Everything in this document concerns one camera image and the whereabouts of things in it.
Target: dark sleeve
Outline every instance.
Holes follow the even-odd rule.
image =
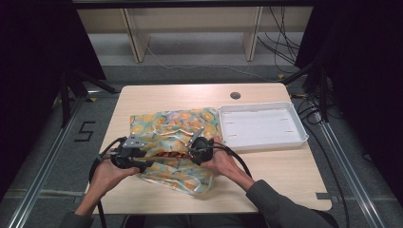
[[[255,182],[246,192],[246,197],[255,204],[273,228],[332,227],[316,212],[280,195],[264,180]]]
[[[59,228],[88,228],[91,227],[93,220],[94,218],[77,216],[76,214],[69,212],[63,218]]]

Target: plastic tray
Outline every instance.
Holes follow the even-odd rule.
[[[219,116],[222,140],[237,152],[299,147],[309,137],[289,102],[223,105]]]

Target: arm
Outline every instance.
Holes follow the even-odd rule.
[[[139,168],[120,169],[110,159],[101,161],[80,206],[74,213],[67,213],[59,227],[90,227],[93,221],[91,215],[101,198],[121,180],[139,171]]]
[[[214,149],[211,161],[201,167],[210,168],[235,182],[246,192],[271,227],[331,227],[321,216],[309,208],[297,205],[280,195],[264,180],[254,181],[241,170],[225,151]]]

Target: printed number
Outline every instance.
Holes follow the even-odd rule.
[[[75,142],[89,142],[89,140],[91,140],[91,136],[92,136],[92,133],[94,133],[94,131],[83,130],[83,128],[86,124],[95,124],[95,122],[83,122],[83,124],[81,125],[81,128],[80,128],[80,131],[78,133],[79,134],[88,134],[88,137],[85,140],[74,140]]]

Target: metal frame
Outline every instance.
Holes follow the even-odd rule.
[[[74,104],[74,107],[71,110],[71,118],[67,122],[67,124],[60,130],[55,142],[50,148],[47,157],[45,158],[41,169],[35,177],[32,185],[30,186],[27,193],[24,195],[24,198],[21,200],[20,205],[14,212],[8,227],[16,228],[16,227],[24,227],[29,214],[39,197],[42,187],[44,186],[48,175],[55,164],[57,157],[61,151],[63,144],[65,143],[66,135],[71,129],[72,124],[74,123],[75,117],[80,110],[82,104],[84,103],[86,98],[78,98]]]
[[[36,0],[34,5],[74,7],[76,9],[130,8],[208,8],[208,7],[309,7],[326,3],[343,4],[347,0]]]
[[[318,121],[321,120],[321,116],[319,113],[316,113],[316,118]],[[349,183],[350,188],[355,195],[356,201],[358,202],[365,218],[368,221],[368,224],[371,227],[387,227],[383,218],[377,212],[377,209],[370,195],[359,180],[359,177],[349,159],[347,158],[346,153],[344,153],[344,150],[338,142],[335,133],[330,127],[330,124],[327,122],[322,122],[321,129],[328,144],[332,148],[335,159],[340,166],[340,169],[343,172],[346,181]]]

